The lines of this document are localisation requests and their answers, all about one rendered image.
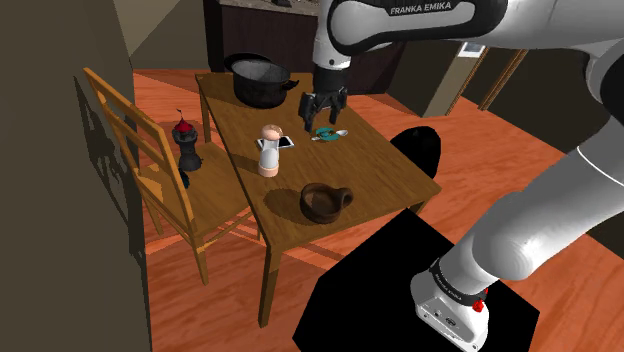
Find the black cooking pot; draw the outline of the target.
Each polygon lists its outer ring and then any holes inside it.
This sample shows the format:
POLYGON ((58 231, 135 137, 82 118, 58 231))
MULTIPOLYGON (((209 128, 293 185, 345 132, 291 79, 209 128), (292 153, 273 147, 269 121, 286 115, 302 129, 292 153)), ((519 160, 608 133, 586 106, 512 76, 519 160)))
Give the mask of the black cooking pot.
POLYGON ((224 59, 224 67, 233 74, 235 96, 254 108, 281 105, 287 93, 299 84, 291 80, 288 69, 256 53, 231 54, 224 59))

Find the black robot stand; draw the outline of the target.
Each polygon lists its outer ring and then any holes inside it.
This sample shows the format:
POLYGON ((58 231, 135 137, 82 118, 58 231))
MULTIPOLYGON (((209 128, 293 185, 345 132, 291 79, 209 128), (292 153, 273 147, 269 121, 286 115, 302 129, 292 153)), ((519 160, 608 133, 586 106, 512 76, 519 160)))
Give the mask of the black robot stand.
POLYGON ((405 209, 317 281, 293 340, 301 352, 462 352, 422 321, 411 279, 453 244, 405 209))

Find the teal measuring spoon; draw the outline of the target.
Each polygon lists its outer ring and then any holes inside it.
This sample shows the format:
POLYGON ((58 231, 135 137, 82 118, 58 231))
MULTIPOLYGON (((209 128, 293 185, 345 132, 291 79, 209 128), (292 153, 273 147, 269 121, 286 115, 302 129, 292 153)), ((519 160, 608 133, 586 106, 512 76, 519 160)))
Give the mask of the teal measuring spoon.
POLYGON ((334 130, 330 127, 322 127, 315 131, 313 141, 333 141, 338 140, 348 134, 347 130, 334 130))

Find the brown clay cup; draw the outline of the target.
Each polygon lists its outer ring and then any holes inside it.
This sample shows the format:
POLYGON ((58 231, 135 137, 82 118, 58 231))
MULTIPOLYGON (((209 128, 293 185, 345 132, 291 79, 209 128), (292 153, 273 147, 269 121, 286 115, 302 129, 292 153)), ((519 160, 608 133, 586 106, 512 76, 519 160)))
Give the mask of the brown clay cup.
POLYGON ((299 206, 302 214, 317 224, 336 221, 342 210, 354 199, 349 188, 333 188, 323 183, 307 184, 300 193, 299 206))

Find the wooden table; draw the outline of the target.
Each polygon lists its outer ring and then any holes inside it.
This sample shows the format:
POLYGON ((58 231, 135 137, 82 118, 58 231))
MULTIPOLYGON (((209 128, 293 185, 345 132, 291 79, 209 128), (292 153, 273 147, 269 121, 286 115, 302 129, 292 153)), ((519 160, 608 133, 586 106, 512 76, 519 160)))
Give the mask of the wooden table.
POLYGON ((196 75, 203 110, 210 113, 238 181, 266 243, 258 324, 269 322, 283 252, 336 232, 409 208, 420 211, 441 190, 353 109, 339 114, 336 127, 348 134, 333 142, 315 141, 298 115, 302 93, 312 89, 309 73, 294 73, 297 86, 273 109, 255 109, 234 94, 230 73, 196 75), (268 124, 294 142, 279 153, 276 176, 258 171, 256 141, 268 124), (353 202, 328 225, 315 224, 300 210, 301 190, 310 183, 346 187, 353 202))

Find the black round chair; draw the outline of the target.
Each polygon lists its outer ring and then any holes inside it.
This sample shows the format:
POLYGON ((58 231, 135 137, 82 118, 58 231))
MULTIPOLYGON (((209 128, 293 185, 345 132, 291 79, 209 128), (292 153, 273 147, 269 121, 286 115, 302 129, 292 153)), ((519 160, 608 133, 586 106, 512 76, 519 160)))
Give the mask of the black round chair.
POLYGON ((441 138, 429 126, 408 128, 390 140, 390 143, 420 168, 434 178, 441 157, 441 138))

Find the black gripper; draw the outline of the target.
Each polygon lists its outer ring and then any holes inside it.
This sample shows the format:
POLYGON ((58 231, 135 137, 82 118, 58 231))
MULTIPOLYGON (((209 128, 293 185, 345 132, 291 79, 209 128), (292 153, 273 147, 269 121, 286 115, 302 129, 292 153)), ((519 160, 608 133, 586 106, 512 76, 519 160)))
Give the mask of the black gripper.
POLYGON ((304 121, 304 129, 310 132, 318 110, 331 108, 329 122, 335 124, 346 106, 346 69, 326 69, 316 66, 313 71, 313 91, 303 93, 298 115, 304 121))

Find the white and pink grinder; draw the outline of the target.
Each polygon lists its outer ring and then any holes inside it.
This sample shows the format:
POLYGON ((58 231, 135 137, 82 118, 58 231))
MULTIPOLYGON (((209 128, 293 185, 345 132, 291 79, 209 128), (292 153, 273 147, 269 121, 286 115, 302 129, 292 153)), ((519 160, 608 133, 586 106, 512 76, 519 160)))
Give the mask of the white and pink grinder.
POLYGON ((274 177, 279 172, 279 140, 282 129, 275 124, 265 125, 261 129, 262 150, 258 162, 258 173, 266 178, 274 177))

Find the black grinder with red top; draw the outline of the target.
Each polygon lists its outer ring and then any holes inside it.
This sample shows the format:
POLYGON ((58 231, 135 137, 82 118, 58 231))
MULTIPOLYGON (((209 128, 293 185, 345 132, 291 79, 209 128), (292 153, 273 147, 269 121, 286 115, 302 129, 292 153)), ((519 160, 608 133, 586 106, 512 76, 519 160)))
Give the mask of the black grinder with red top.
POLYGON ((192 124, 184 119, 182 110, 178 109, 178 112, 180 113, 180 120, 172 130, 174 142, 180 148, 178 166, 183 171, 196 171, 202 165, 202 159, 195 150, 198 132, 192 124))

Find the wooden chair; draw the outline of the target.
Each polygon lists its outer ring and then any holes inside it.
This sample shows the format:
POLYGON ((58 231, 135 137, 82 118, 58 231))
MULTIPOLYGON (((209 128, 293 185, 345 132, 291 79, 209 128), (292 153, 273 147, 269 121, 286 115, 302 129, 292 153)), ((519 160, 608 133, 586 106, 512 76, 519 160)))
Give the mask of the wooden chair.
POLYGON ((105 113, 159 234, 165 219, 190 245, 203 284, 209 282, 206 249, 252 212, 227 153, 212 142, 199 146, 203 165, 185 187, 165 131, 91 69, 83 72, 105 113))

